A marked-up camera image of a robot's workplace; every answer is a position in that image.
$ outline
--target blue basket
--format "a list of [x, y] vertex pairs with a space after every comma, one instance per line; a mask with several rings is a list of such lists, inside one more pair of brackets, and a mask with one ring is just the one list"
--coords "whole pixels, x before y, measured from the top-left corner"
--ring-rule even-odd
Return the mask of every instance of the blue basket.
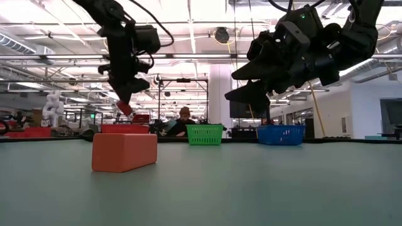
[[306, 126], [259, 126], [258, 142], [269, 145], [299, 145]]

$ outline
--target yellow pole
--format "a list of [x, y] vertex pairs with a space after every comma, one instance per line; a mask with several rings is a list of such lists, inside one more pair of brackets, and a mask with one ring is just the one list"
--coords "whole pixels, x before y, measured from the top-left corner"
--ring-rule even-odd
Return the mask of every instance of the yellow pole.
[[251, 112], [251, 117], [253, 118], [253, 122], [254, 122], [254, 114], [253, 114], [253, 111], [251, 110], [251, 105], [250, 104], [249, 104], [249, 108], [250, 108], [250, 112]]
[[316, 110], [317, 110], [317, 116], [318, 116], [318, 119], [319, 119], [320, 125], [321, 125], [322, 135], [325, 137], [325, 136], [326, 136], [326, 135], [325, 135], [325, 129], [324, 129], [324, 125], [322, 124], [320, 109], [318, 108], [317, 100], [316, 100], [315, 94], [314, 94], [314, 89], [313, 89], [312, 84], [310, 83], [310, 81], [307, 82], [307, 83], [308, 83], [308, 86], [310, 87], [310, 90], [312, 91], [313, 100], [314, 100], [314, 105], [315, 105], [315, 108], [316, 108]]

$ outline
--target green basket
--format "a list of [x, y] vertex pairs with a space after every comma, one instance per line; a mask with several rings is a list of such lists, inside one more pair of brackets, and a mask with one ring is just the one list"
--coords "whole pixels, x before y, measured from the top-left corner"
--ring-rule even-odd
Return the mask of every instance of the green basket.
[[190, 145], [220, 145], [223, 125], [187, 125]]

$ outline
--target man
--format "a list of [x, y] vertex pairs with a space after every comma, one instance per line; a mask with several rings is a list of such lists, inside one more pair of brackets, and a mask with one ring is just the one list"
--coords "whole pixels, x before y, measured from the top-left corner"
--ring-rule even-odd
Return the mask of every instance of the man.
[[180, 118], [176, 119], [176, 124], [168, 131], [168, 136], [176, 137], [186, 137], [187, 127], [186, 125], [195, 124], [193, 120], [190, 119], [190, 109], [188, 107], [183, 107], [180, 109]]

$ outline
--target gray table surface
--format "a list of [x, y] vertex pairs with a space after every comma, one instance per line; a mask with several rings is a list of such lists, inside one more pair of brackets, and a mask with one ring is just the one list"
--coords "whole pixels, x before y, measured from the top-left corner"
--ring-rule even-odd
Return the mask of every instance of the gray table surface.
[[158, 146], [92, 172], [91, 143], [0, 143], [0, 225], [402, 225], [402, 146]]

